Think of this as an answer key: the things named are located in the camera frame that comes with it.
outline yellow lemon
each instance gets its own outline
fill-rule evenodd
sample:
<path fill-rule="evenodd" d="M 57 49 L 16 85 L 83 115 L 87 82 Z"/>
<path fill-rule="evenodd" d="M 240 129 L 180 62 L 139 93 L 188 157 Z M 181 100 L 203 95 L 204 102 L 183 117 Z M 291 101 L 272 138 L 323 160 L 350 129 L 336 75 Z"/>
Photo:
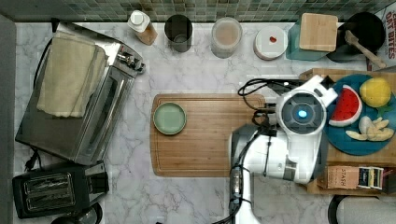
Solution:
<path fill-rule="evenodd" d="M 386 105 L 392 91 L 389 83 L 382 77 L 373 77 L 365 81 L 360 89 L 361 99 L 371 107 Z"/>

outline white marble counter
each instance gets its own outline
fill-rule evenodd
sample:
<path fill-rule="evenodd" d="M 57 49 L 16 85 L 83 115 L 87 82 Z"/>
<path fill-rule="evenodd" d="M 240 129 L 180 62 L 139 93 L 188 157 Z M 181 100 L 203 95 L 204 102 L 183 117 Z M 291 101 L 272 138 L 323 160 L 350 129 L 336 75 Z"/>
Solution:
<path fill-rule="evenodd" d="M 102 200 L 105 217 L 111 224 L 208 224 L 228 215 L 227 178 L 163 178 L 152 172 L 149 154 L 150 109 L 154 96 L 165 92 L 236 92 L 252 77 L 293 77 L 313 67 L 365 70 L 364 61 L 333 63 L 327 58 L 318 62 L 290 61 L 283 55 L 271 62 L 253 52 L 253 39 L 270 23 L 243 23 L 244 35 L 236 53 L 219 59 L 210 51 L 213 24 L 193 25 L 193 46 L 188 52 L 170 49 L 163 33 L 163 23 L 154 26 L 158 37 L 146 46 L 134 37 L 126 23 L 84 23 L 95 31 L 116 37 L 139 52 L 147 72 L 137 78 L 121 114 L 106 155 L 111 176 L 110 192 Z M 273 23 L 288 30 L 291 23 Z M 33 76 L 40 55 L 51 38 L 48 23 L 17 23 L 17 82 L 15 132 L 32 92 Z M 272 91 L 262 92 L 274 100 Z M 28 147 L 15 144 L 15 175 L 23 172 L 30 158 Z M 44 164 L 58 159 L 42 153 Z M 262 223 L 328 223 L 327 208 L 331 196 L 309 195 L 293 183 L 256 177 L 254 212 Z M 14 223 L 50 223 L 53 217 L 19 220 Z"/>

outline paper box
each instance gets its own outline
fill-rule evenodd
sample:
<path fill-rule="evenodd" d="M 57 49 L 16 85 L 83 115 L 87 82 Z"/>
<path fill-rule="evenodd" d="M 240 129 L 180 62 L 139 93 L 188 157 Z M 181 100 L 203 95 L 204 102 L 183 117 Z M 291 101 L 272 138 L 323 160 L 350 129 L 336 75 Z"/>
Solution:
<path fill-rule="evenodd" d="M 387 68 L 381 71 L 396 71 L 396 3 L 375 13 L 381 19 L 385 28 L 385 42 L 378 50 L 377 56 L 387 64 Z M 377 71 L 380 68 L 375 64 L 368 62 L 368 71 Z"/>
<path fill-rule="evenodd" d="M 317 182 L 324 189 L 356 189 L 359 184 L 359 167 L 328 166 Z"/>

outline small bowl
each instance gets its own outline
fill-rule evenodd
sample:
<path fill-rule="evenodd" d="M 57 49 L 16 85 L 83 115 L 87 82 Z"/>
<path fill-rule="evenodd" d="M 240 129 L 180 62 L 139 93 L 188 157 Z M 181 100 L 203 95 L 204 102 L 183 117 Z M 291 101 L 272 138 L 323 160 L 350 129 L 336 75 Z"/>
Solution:
<path fill-rule="evenodd" d="M 281 56 L 288 48 L 288 35 L 276 26 L 267 26 L 260 30 L 253 43 L 257 57 L 273 60 Z"/>
<path fill-rule="evenodd" d="M 154 112 L 154 125 L 160 133 L 176 134 L 183 130 L 186 125 L 186 112 L 175 103 L 164 103 L 157 107 Z"/>

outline spice jar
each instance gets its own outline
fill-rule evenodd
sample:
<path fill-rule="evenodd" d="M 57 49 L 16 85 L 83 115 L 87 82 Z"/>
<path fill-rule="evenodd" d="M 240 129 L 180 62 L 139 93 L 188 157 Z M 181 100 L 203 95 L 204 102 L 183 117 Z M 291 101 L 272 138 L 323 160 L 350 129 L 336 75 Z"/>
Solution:
<path fill-rule="evenodd" d="M 131 17 L 128 20 L 128 25 L 134 30 L 136 36 L 146 45 L 152 45 L 157 32 L 155 31 L 149 16 L 139 10 L 132 12 Z"/>

